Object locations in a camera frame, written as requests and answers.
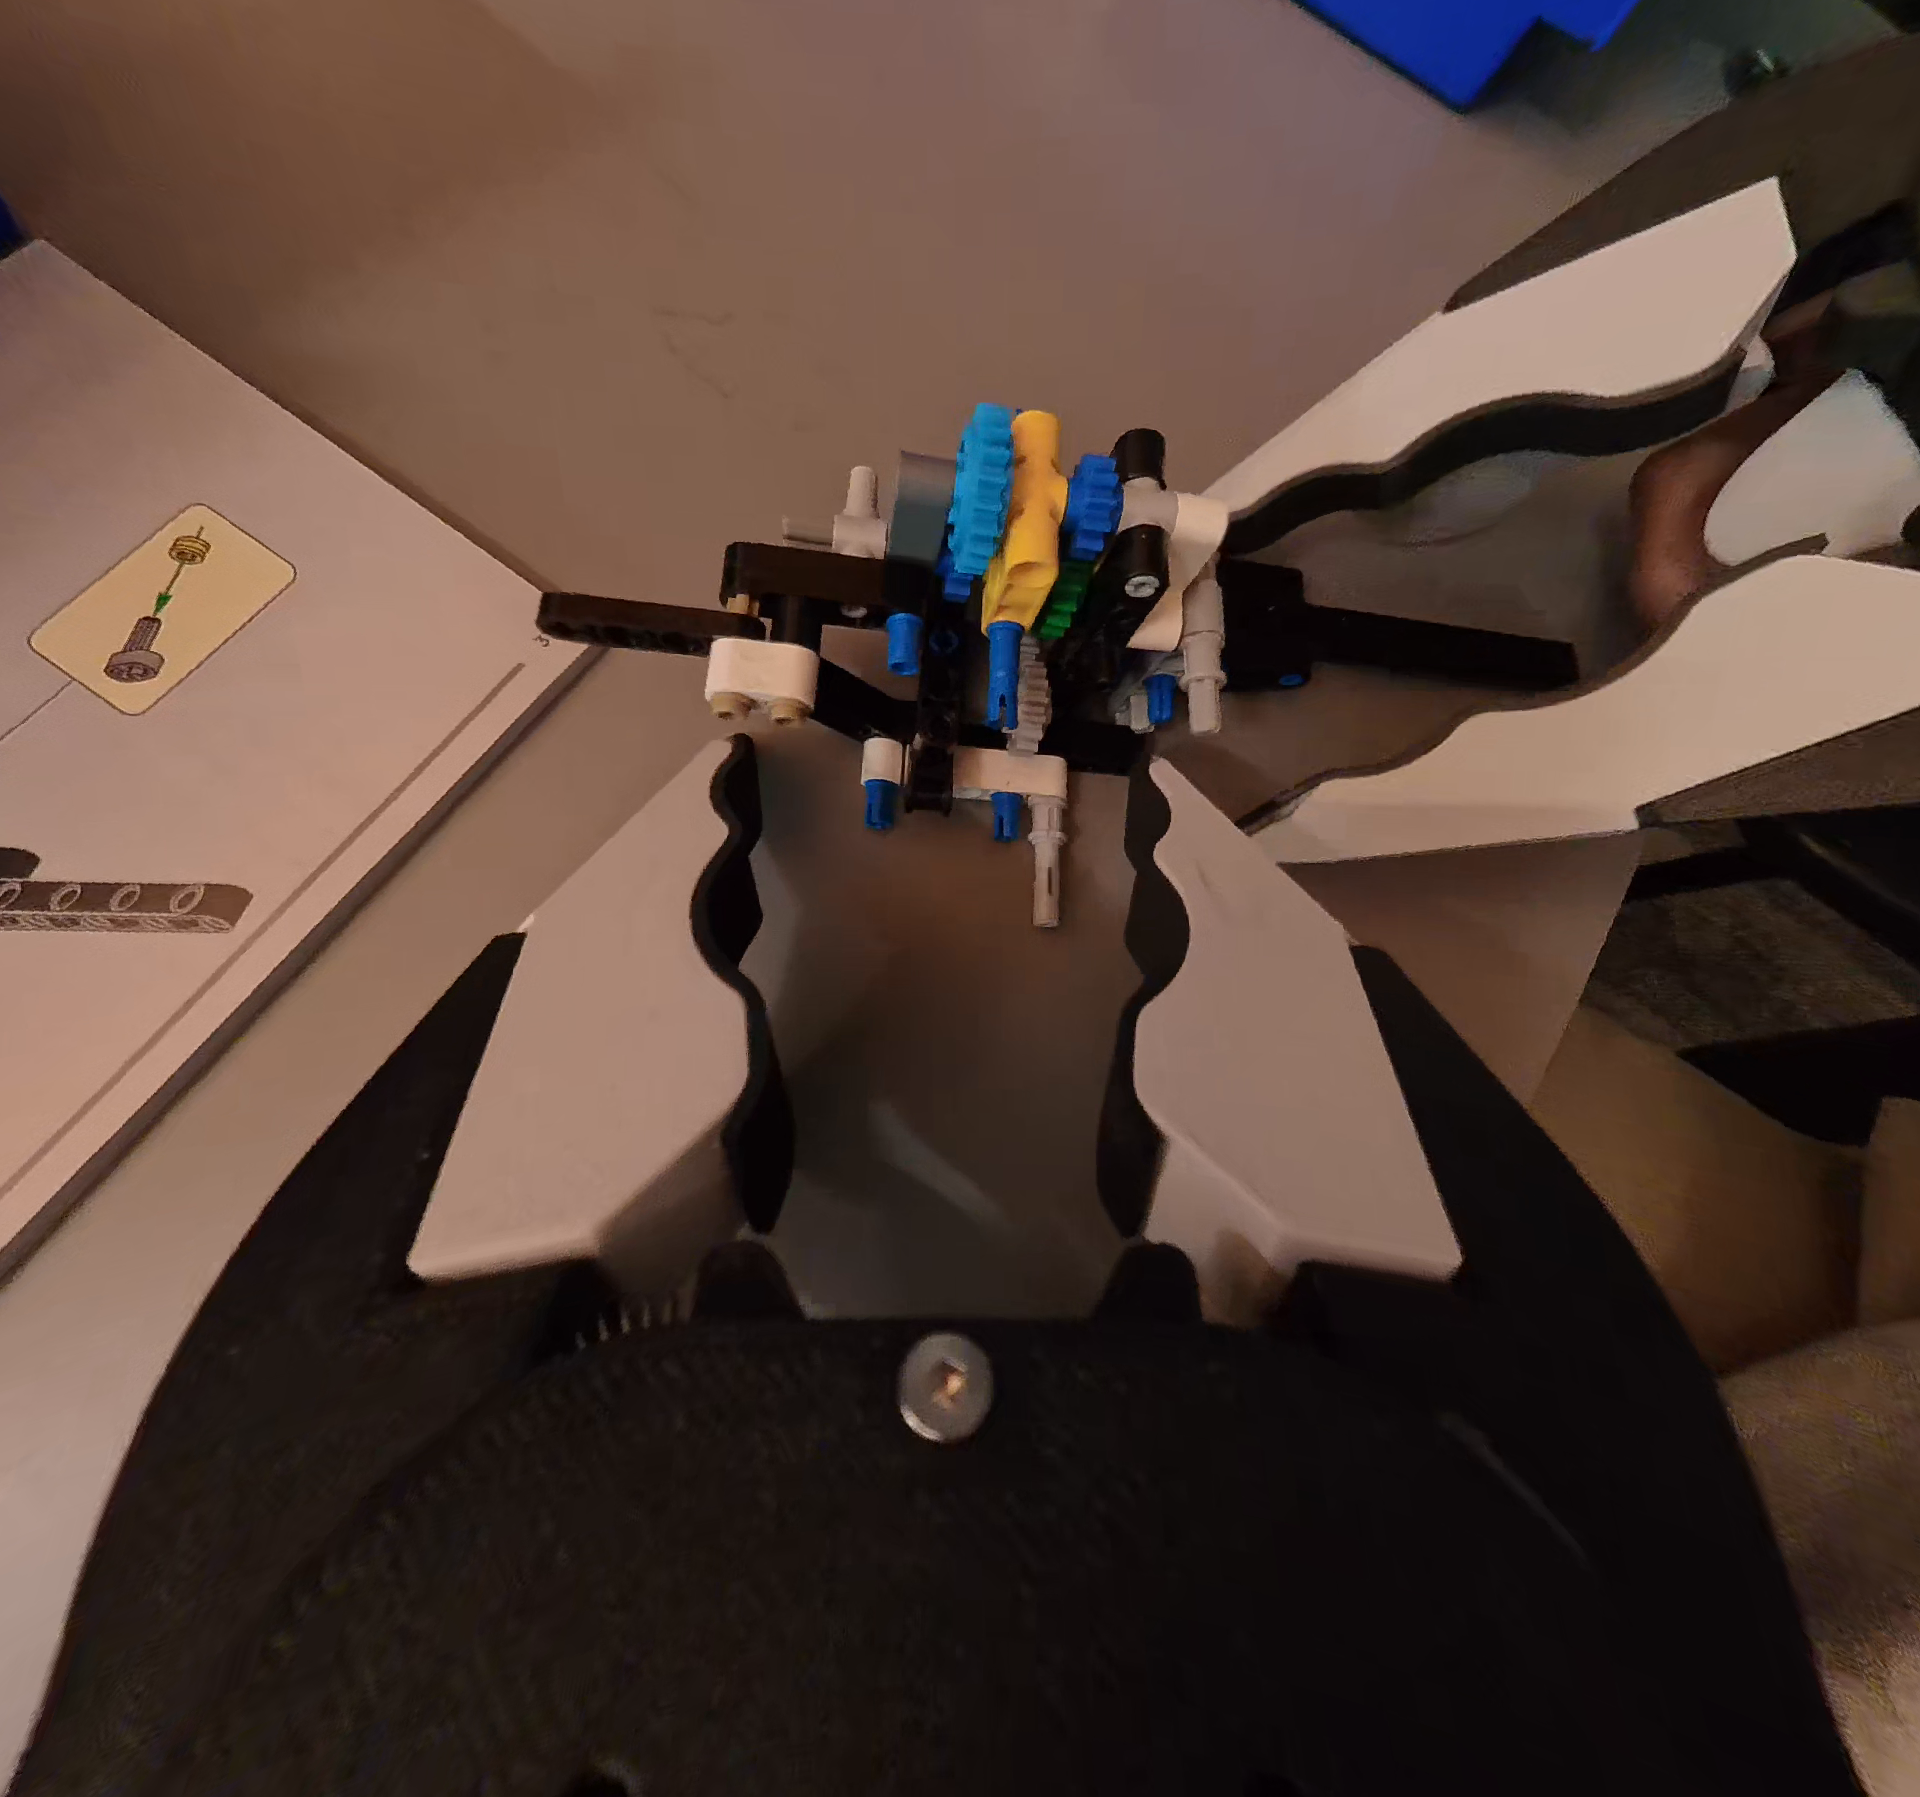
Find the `lego instruction booklet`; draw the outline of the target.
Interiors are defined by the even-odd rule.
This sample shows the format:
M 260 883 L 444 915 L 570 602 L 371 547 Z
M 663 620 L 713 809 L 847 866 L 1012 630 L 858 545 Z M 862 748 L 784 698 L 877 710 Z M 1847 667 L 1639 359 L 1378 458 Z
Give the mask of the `lego instruction booklet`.
M 2 319 L 10 1276 L 586 655 L 53 245 Z

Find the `person's right hand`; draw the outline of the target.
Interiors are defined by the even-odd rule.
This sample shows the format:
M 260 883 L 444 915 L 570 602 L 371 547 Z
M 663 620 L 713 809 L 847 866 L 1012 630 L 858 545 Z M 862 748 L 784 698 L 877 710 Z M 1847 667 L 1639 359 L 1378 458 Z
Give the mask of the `person's right hand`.
M 1780 407 L 1772 395 L 1763 395 L 1661 446 L 1633 471 L 1627 487 L 1633 523 L 1627 597 L 1649 633 L 1719 579 L 1719 560 L 1706 547 L 1706 520 L 1738 469 L 1772 435 Z

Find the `multicoloured lego gear assembly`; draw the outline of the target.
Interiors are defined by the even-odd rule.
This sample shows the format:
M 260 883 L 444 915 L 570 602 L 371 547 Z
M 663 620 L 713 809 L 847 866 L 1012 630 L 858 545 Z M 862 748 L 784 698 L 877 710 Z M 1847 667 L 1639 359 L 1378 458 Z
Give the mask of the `multicoloured lego gear assembly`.
M 1221 498 L 1166 485 L 1158 431 L 1062 464 L 1053 413 L 981 404 L 955 460 L 905 451 L 893 503 L 852 467 L 827 541 L 734 542 L 720 602 L 541 594 L 557 644 L 704 662 L 726 723 L 858 744 L 862 821 L 986 805 L 1033 851 L 1032 920 L 1061 920 L 1073 776 L 1121 776 L 1168 726 L 1332 662 L 1502 694 L 1571 683 L 1569 644 L 1313 602 L 1284 562 L 1226 552 Z

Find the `tan cardboard box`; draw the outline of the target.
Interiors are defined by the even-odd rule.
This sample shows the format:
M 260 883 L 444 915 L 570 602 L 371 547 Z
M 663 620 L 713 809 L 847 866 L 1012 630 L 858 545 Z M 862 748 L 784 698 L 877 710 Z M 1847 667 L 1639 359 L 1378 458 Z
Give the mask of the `tan cardboard box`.
M 1825 1142 L 1581 1005 L 1532 1115 L 1631 1238 L 1714 1374 L 1851 1333 L 1917 1354 L 1914 1100 L 1876 1106 L 1865 1146 Z

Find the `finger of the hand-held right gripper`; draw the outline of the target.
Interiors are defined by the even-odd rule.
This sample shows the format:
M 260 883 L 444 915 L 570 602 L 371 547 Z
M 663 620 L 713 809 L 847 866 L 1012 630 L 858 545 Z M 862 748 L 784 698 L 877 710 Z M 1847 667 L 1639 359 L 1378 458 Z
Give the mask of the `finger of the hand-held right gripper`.
M 1334 864 L 1622 836 L 1655 802 L 1913 710 L 1917 632 L 1917 569 L 1781 555 L 1604 680 L 1316 776 L 1254 839 L 1281 864 Z
M 1795 261 L 1768 176 L 1425 318 L 1214 485 L 1221 555 L 1466 466 L 1622 454 L 1719 417 Z

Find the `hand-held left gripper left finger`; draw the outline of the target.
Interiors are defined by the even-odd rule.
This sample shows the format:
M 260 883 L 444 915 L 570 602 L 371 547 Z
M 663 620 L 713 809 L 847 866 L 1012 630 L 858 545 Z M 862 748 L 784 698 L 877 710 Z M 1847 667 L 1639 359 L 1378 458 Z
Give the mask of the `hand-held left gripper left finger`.
M 760 830 L 755 742 L 717 740 L 522 920 L 408 1258 L 422 1282 L 571 1262 L 685 1282 L 774 1231 L 793 1104 L 746 974 Z

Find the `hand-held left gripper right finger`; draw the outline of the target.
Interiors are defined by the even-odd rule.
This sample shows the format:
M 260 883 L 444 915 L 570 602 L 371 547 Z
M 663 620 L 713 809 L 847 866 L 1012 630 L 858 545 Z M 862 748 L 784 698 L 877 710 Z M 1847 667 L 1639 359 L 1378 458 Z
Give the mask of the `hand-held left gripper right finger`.
M 1098 1115 L 1116 1234 L 1180 1250 L 1201 1282 L 1306 1264 L 1453 1277 L 1460 1240 L 1345 926 L 1166 761 L 1130 776 L 1123 847 L 1138 984 Z

